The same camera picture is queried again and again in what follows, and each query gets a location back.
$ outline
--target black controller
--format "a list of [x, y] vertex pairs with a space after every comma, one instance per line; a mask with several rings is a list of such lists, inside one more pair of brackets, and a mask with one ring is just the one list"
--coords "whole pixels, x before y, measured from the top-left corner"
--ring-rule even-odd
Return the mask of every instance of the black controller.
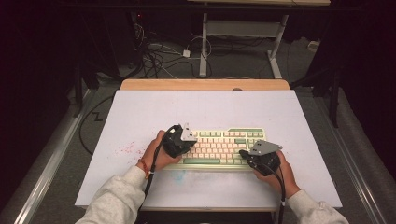
[[241, 154], [243, 159], [247, 160], [247, 164], [251, 168], [257, 170], [262, 175], [271, 175], [273, 173], [272, 171], [275, 172], [280, 165], [279, 157], [275, 152], [260, 156], [252, 156], [249, 155], [246, 150], [239, 150], [239, 154]]
[[172, 158], [176, 158], [188, 151], [194, 146], [197, 139], [193, 136], [189, 124], [172, 126], [163, 136], [163, 149]]
[[247, 164], [260, 172], [262, 175], [271, 175], [279, 168], [280, 159], [276, 151], [282, 146], [264, 140], [257, 141], [250, 151], [239, 150], [242, 158], [247, 160]]

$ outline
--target person's left hand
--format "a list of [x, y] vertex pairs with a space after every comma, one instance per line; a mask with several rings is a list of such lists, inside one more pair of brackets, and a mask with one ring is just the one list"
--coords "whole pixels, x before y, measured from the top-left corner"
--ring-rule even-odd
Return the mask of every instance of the person's left hand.
[[[165, 131], [160, 130], [157, 134], [157, 137], [151, 141], [151, 143], [148, 145], [148, 148], [146, 149], [145, 154], [143, 155], [142, 159], [145, 164], [147, 165], [147, 168], [151, 170], [151, 164], [152, 160], [154, 157], [154, 152], [157, 146], [161, 143], [161, 140], [163, 139], [163, 135], [165, 134]], [[165, 167], [168, 164], [172, 163], [178, 163], [181, 159], [181, 156], [178, 156], [176, 158], [172, 158], [169, 156], [163, 147], [160, 148], [160, 152], [158, 153], [157, 160], [155, 161], [155, 170], [159, 171], [163, 167]], [[145, 171], [143, 163], [140, 161], [136, 164], [137, 167]]]

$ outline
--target wooden table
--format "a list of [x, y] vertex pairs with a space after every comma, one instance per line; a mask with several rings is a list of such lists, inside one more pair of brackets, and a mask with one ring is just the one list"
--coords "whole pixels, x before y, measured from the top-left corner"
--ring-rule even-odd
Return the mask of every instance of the wooden table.
[[122, 91], [285, 91], [283, 79], [126, 79]]

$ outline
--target table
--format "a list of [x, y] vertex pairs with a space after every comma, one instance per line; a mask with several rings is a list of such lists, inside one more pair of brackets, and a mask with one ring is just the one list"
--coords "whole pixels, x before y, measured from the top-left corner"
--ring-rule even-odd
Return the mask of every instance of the table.
[[[223, 113], [225, 105], [233, 105], [233, 113]], [[342, 206], [298, 99], [288, 83], [279, 79], [125, 80], [76, 206], [87, 206], [106, 180], [134, 165], [157, 130], [185, 121], [201, 130], [225, 128], [230, 122], [234, 127], [263, 127], [269, 141], [284, 146], [298, 184], [317, 201]], [[275, 212], [278, 205], [278, 195], [251, 172], [164, 170], [154, 176], [142, 211]]]
[[[202, 2], [205, 5], [210, 3], [230, 3], [230, 4], [254, 4], [254, 5], [285, 5], [285, 6], [328, 6], [330, 0], [190, 0]], [[283, 32], [286, 28], [289, 15], [283, 15], [281, 22], [258, 22], [258, 21], [209, 21], [207, 13], [203, 18], [202, 51], [200, 61], [200, 77], [206, 77], [207, 65], [207, 36], [208, 35], [232, 35], [232, 36], [253, 36], [253, 37], [274, 37], [275, 44], [272, 50], [267, 51], [269, 63], [271, 65], [274, 78], [282, 78], [279, 66], [276, 62], [276, 53], [282, 40]]]

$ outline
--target keyboard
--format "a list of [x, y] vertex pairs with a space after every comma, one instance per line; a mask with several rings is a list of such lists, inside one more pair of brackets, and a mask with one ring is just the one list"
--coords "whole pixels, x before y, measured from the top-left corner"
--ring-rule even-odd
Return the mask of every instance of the keyboard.
[[264, 129], [231, 128], [229, 130], [192, 131], [197, 143], [182, 155], [177, 164], [165, 170], [249, 171], [248, 162], [239, 150], [249, 151], [258, 140], [266, 140]]

